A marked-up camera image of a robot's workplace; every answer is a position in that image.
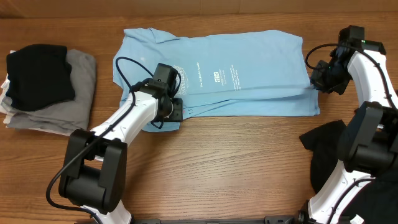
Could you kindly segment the light blue t-shirt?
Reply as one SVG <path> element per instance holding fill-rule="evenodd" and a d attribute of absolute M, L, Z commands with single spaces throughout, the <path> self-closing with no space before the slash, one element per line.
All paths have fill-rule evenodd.
<path fill-rule="evenodd" d="M 320 112 L 299 36 L 279 30 L 192 38 L 154 28 L 124 33 L 113 60 L 113 80 L 123 100 L 130 85 L 149 78 L 163 63 L 178 71 L 184 119 Z"/>

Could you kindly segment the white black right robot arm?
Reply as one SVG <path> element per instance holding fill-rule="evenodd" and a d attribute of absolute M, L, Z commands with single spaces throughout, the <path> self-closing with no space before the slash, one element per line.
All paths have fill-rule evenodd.
<path fill-rule="evenodd" d="M 360 190 L 397 168 L 397 95 L 382 43 L 348 39 L 332 47 L 330 62 L 319 61 L 310 82 L 340 95 L 354 82 L 359 107 L 338 140 L 336 167 L 307 203 L 306 223 L 338 223 Z"/>

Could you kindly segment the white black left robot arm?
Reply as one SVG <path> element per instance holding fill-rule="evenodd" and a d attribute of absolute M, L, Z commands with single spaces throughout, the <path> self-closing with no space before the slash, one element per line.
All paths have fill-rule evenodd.
<path fill-rule="evenodd" d="M 147 78 L 131 86 L 127 100 L 103 124 L 91 131 L 77 129 L 68 141 L 63 167 L 53 178 L 58 192 L 88 213 L 95 223 L 133 223 L 122 202 L 127 149 L 147 124 L 161 128 L 182 120 L 179 82 Z"/>

